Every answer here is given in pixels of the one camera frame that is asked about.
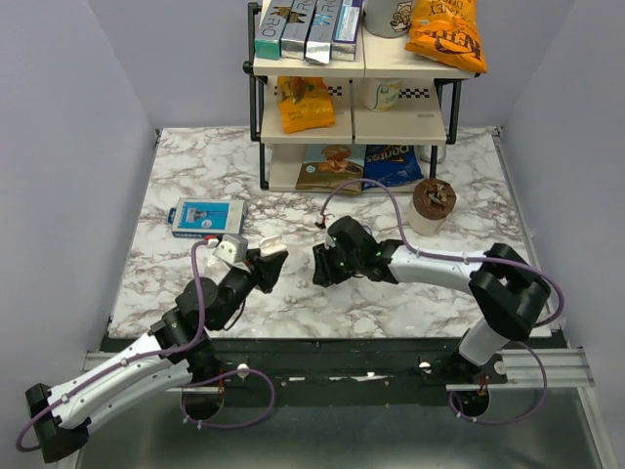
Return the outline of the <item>white earbud charging case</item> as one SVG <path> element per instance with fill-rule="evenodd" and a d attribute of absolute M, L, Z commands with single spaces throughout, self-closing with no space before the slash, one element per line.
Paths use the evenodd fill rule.
<path fill-rule="evenodd" d="M 282 237 L 280 235 L 274 235 L 261 239 L 259 242 L 259 249 L 262 257 L 268 257 L 279 252 L 286 251 L 287 247 L 282 242 Z"/>

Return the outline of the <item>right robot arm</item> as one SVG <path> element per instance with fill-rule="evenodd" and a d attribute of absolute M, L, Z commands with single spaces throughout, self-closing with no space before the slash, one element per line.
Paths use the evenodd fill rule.
<path fill-rule="evenodd" d="M 352 277 L 390 284 L 424 283 L 471 295 L 481 319 L 454 350 L 423 370 L 444 384 L 472 383 L 511 342 L 525 341 L 546 306 L 551 287 L 512 247 L 495 243 L 477 254 L 411 249 L 399 239 L 378 241 L 345 216 L 312 249 L 314 284 L 329 287 Z"/>

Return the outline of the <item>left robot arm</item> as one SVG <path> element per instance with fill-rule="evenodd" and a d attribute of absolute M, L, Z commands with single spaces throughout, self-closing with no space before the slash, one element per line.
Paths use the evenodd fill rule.
<path fill-rule="evenodd" d="M 16 438 L 17 450 L 38 451 L 45 462 L 57 462 L 84 447 L 100 424 L 141 399 L 225 378 L 209 334 L 224 329 L 253 290 L 272 292 L 288 251 L 241 248 L 221 241 L 215 255 L 229 266 L 220 282 L 201 276 L 192 254 L 191 281 L 174 307 L 147 332 L 63 384 L 28 388 L 30 419 Z"/>

